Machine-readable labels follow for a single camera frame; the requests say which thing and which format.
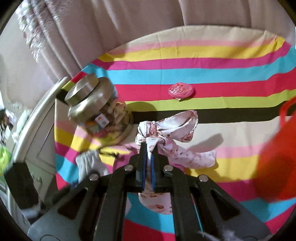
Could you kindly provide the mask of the multicolour striped table cloth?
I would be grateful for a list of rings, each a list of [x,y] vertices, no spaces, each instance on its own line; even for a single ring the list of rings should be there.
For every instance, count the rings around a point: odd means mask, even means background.
[[[295,96],[295,47],[286,39],[240,27],[186,26],[95,55],[56,97],[58,189],[77,182],[76,156],[101,144],[68,119],[64,104],[68,90],[91,73],[112,81],[135,123],[195,110],[199,124],[184,147],[215,149],[217,165],[187,174],[208,175],[272,233],[284,225],[295,199],[268,203],[252,182],[261,148],[278,131],[279,109]]]

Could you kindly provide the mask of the pink floral bow scarf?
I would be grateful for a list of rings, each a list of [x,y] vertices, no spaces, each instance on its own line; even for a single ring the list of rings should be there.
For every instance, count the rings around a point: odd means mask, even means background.
[[[187,110],[160,121],[142,121],[138,125],[135,143],[147,145],[145,188],[138,198],[149,210],[164,215],[172,214],[170,194],[158,194],[152,189],[152,152],[155,147],[161,155],[167,156],[170,165],[182,171],[185,168],[204,169],[215,165],[217,154],[215,150],[197,153],[176,144],[177,141],[190,142],[197,124],[197,112]]]

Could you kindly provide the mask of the red thermos flask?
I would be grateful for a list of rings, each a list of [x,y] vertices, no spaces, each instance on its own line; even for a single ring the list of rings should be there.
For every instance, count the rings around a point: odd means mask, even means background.
[[[280,129],[259,154],[254,189],[267,202],[295,198],[295,97],[280,108]]]

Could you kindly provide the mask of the magenta knitted cloth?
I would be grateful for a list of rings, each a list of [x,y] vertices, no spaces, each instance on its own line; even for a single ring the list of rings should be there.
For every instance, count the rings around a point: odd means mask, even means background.
[[[135,145],[125,144],[121,146],[127,153],[124,154],[116,154],[116,157],[114,159],[112,172],[114,172],[116,169],[123,167],[125,165],[128,165],[130,162],[130,158],[133,155],[138,154],[139,147],[136,147]]]

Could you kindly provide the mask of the round pink fabric pouch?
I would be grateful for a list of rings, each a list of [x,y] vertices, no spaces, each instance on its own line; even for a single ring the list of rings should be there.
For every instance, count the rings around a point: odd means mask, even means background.
[[[194,88],[182,82],[175,83],[168,89],[168,94],[178,101],[190,97],[193,93]]]

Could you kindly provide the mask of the gold lidded snack jar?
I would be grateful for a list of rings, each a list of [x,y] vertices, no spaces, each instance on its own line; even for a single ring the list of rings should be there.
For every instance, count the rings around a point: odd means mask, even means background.
[[[116,145],[132,130],[133,117],[107,77],[88,74],[67,93],[68,117],[103,146]]]

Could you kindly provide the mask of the cream carved cabinet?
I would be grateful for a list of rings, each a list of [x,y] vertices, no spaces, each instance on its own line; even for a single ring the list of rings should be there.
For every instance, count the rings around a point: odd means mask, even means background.
[[[57,190],[54,141],[55,99],[70,77],[60,79],[30,113],[12,149],[11,163],[25,162],[39,194],[39,203],[29,208],[34,215],[42,202]],[[16,223],[30,226],[29,214],[23,214],[8,188],[8,211]]]

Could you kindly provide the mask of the pale green ribbed cloth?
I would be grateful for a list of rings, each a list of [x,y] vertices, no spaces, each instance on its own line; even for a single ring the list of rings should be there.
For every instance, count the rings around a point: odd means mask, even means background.
[[[82,152],[75,158],[78,166],[78,182],[80,183],[90,172],[96,171],[100,176],[109,174],[107,166],[102,163],[97,151]]]

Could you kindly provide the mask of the beige embroidered curtain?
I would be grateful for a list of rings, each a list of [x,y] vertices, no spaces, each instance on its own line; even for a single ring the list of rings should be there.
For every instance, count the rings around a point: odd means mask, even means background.
[[[277,1],[23,1],[16,17],[34,59],[53,82],[75,76],[105,51],[179,26],[261,29],[295,44],[295,25]]]

